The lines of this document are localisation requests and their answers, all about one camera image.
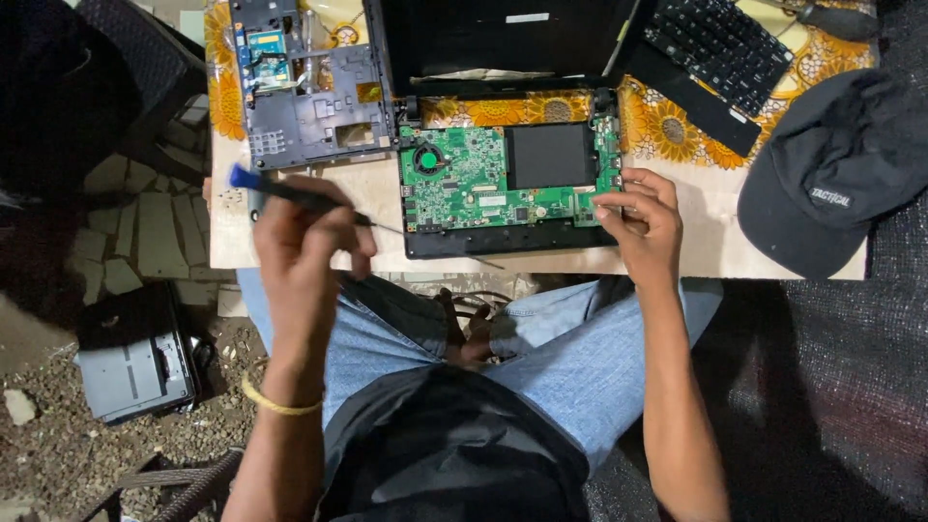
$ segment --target green circuit board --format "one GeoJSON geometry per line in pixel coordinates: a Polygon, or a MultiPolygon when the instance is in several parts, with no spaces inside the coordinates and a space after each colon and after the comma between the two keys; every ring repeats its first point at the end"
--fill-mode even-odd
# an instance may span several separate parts
{"type": "Polygon", "coordinates": [[[406,229],[439,232],[565,218],[575,227],[598,226],[590,198],[622,189],[622,155],[615,117],[591,125],[599,156],[595,183],[512,190],[503,127],[400,127],[400,137],[413,144],[399,155],[406,229]]]}

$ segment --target gravel ground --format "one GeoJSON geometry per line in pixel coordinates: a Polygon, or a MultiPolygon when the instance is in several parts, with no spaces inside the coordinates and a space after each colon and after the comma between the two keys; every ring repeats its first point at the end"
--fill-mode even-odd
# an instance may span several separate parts
{"type": "MultiPolygon", "coordinates": [[[[248,320],[218,320],[210,333],[216,339],[218,358],[207,379],[218,395],[190,413],[147,415],[105,426],[92,418],[84,402],[80,370],[71,364],[73,350],[36,370],[5,375],[4,388],[24,391],[39,415],[23,426],[0,415],[4,500],[35,499],[34,509],[44,518],[69,517],[94,503],[120,476],[156,451],[171,463],[184,465],[244,444],[255,407],[241,394],[241,373],[264,355],[264,346],[248,320]]],[[[158,489],[126,491],[123,513],[148,520],[157,512],[160,496],[158,489]]],[[[200,513],[198,519],[210,518],[200,513]]]]}

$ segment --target cooling fan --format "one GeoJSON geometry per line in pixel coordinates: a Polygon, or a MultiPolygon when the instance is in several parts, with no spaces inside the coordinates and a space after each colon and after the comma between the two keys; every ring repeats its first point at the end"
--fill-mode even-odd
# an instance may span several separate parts
{"type": "Polygon", "coordinates": [[[416,172],[423,176],[434,176],[445,168],[442,151],[429,142],[422,143],[412,155],[412,164],[416,172]]]}

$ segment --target blue jeans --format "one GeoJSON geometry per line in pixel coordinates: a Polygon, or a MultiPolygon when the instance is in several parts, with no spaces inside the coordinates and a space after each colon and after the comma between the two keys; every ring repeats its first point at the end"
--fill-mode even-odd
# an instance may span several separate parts
{"type": "MultiPolygon", "coordinates": [[[[573,437],[591,475],[644,410],[641,309],[618,281],[605,277],[509,303],[495,316],[490,347],[515,357],[482,369],[573,437]]],[[[270,352],[274,331],[258,269],[240,269],[238,283],[270,352]]],[[[722,287],[685,279],[680,295],[692,346],[715,314],[722,287]]],[[[442,362],[447,328],[435,300],[373,276],[343,285],[326,361],[323,427],[381,375],[442,362]]]]}

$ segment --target table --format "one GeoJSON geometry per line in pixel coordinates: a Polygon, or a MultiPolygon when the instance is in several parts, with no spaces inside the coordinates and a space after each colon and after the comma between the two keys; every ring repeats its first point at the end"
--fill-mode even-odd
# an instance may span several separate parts
{"type": "MultiPolygon", "coordinates": [[[[842,7],[856,7],[874,14],[870,0],[828,0],[842,7]]],[[[689,124],[685,113],[660,93],[634,78],[626,77],[618,88],[624,128],[625,164],[647,167],[677,183],[685,234],[680,260],[684,276],[795,279],[744,237],[738,225],[737,201],[754,155],[770,136],[793,99],[839,72],[876,64],[873,46],[853,44],[800,24],[791,23],[782,10],[741,0],[739,7],[779,36],[795,54],[787,75],[756,121],[761,137],[748,158],[742,158],[689,124]]],[[[206,10],[206,51],[210,61],[210,115],[213,123],[213,193],[210,259],[214,268],[250,268],[258,265],[251,242],[247,195],[230,189],[226,173],[235,161],[247,162],[248,142],[243,124],[235,51],[226,0],[209,0],[206,10]]],[[[355,19],[359,0],[331,0],[316,6],[327,28],[355,19]]],[[[367,40],[364,18],[353,25],[358,42],[367,40]]],[[[586,119],[586,97],[577,91],[531,95],[526,100],[423,102],[423,121],[428,125],[496,125],[566,122],[586,119]]],[[[296,169],[310,174],[305,167],[296,169]]],[[[361,212],[374,221],[402,228],[399,182],[392,154],[362,161],[314,165],[311,174],[332,179],[353,198],[361,212]]],[[[468,258],[409,260],[403,238],[376,229],[380,253],[372,260],[377,271],[486,272],[499,271],[468,258]]],[[[511,272],[625,273],[617,249],[600,247],[490,257],[511,272]]],[[[346,268],[347,256],[336,256],[333,266],[346,268]]],[[[862,245],[835,279],[863,279],[866,244],[862,245]]]]}

